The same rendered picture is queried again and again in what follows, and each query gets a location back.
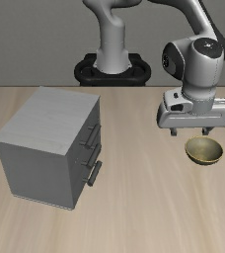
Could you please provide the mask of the grey cabinet with drawers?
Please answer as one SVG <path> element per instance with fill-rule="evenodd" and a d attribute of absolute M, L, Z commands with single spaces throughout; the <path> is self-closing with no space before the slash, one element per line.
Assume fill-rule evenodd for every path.
<path fill-rule="evenodd" d="M 102 166 L 100 97 L 38 88 L 0 130 L 0 160 L 11 193 L 73 210 Z"/>

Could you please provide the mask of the olive porcelain bowl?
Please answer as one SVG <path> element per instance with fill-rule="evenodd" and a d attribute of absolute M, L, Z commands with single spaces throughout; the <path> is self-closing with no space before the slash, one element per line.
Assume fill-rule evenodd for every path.
<path fill-rule="evenodd" d="M 223 148 L 219 142 L 208 136 L 194 136 L 185 144 L 187 157 L 198 165 L 217 163 L 223 156 Z"/>

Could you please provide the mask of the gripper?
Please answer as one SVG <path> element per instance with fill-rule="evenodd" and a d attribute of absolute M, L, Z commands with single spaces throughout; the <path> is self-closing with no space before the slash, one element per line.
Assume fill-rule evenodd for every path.
<path fill-rule="evenodd" d="M 215 98 L 209 103 L 188 100 L 181 88 L 163 94 L 157 113 L 157 125 L 169 128 L 171 136 L 177 136 L 177 128 L 202 127 L 202 135 L 209 135 L 213 127 L 225 127 L 225 98 Z"/>

